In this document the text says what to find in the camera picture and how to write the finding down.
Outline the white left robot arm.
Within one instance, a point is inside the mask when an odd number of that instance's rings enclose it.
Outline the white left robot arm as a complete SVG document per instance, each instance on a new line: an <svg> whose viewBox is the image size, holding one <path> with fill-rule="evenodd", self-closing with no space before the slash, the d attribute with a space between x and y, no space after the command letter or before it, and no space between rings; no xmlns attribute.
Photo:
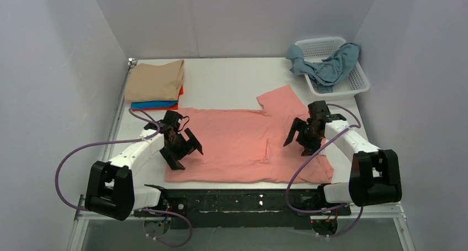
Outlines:
<svg viewBox="0 0 468 251"><path fill-rule="evenodd" d="M135 210L159 204L162 189L144 184L136 187L136 173L155 154L160 153L171 170L183 170L180 160L194 151L203 151L201 143L182 123L189 120L176 111L166 111L163 119L153 119L139 137L106 162L95 162L90 171L85 209L119 221Z"/></svg>

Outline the pink t-shirt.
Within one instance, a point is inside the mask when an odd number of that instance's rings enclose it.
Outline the pink t-shirt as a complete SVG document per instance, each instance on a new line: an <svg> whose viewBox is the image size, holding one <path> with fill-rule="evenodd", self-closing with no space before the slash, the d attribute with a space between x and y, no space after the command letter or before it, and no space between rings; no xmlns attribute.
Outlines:
<svg viewBox="0 0 468 251"><path fill-rule="evenodd" d="M165 180L217 183L287 183L308 160L303 147L283 146L295 118L308 112L290 86L257 97L259 110L182 108L188 127L203 147L184 157L185 170L166 169ZM329 183L333 167L319 154L300 172L296 183Z"/></svg>

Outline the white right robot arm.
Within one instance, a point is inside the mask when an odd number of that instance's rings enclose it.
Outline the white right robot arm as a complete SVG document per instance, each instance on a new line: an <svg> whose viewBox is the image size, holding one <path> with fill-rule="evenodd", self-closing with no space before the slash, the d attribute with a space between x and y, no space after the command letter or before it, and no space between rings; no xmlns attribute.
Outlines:
<svg viewBox="0 0 468 251"><path fill-rule="evenodd" d="M330 104L315 101L307 106L309 118L295 118L284 142L287 146L296 141L304 148L305 162L287 185L290 190L308 162L330 144L334 144L350 160L348 182L321 184L317 188L316 205L302 213L336 210L347 204L358 207L399 202L402 186L398 156L391 149L381 149L371 144L359 133L360 122L350 124L341 114L330 112Z"/></svg>

